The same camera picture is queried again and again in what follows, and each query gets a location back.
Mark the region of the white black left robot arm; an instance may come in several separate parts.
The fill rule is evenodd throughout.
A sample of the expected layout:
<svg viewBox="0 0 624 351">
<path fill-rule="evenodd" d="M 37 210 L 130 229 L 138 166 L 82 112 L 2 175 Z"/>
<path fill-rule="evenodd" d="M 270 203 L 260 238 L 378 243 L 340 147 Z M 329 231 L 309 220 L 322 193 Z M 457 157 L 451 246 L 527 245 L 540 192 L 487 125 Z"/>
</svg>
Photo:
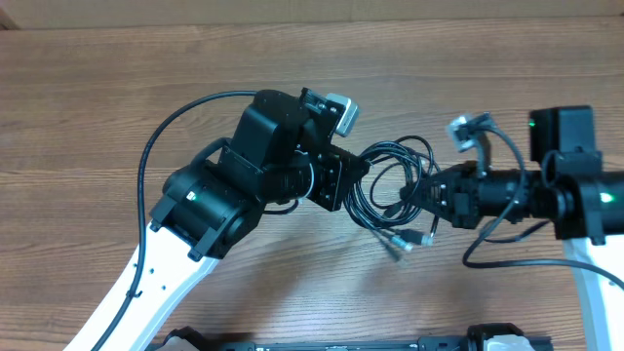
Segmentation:
<svg viewBox="0 0 624 351">
<path fill-rule="evenodd" d="M 142 350 L 176 307 L 264 215 L 309 200 L 338 211 L 368 172 L 332 143 L 352 130 L 349 97 L 251 92 L 236 131 L 173 172 L 151 209 L 140 209 L 139 243 L 122 274 L 69 343 L 72 350 Z"/>
</svg>

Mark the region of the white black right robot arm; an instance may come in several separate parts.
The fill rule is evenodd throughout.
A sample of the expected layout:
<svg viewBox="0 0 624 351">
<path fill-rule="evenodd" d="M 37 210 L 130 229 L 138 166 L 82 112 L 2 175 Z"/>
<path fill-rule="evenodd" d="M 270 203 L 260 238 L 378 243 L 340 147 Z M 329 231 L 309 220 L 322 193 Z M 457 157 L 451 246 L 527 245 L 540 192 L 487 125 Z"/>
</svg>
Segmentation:
<svg viewBox="0 0 624 351">
<path fill-rule="evenodd" d="M 400 192 L 455 228 L 480 228 L 462 257 L 473 269 L 562 266 L 572 269 L 590 350 L 623 347 L 623 174 L 603 168 L 594 111 L 589 105 L 533 110 L 528 115 L 530 159 L 489 113 L 461 115 L 448 125 L 456 148 L 476 149 L 473 162 L 427 175 Z M 565 258 L 476 262 L 470 256 L 501 221 L 553 223 Z"/>
</svg>

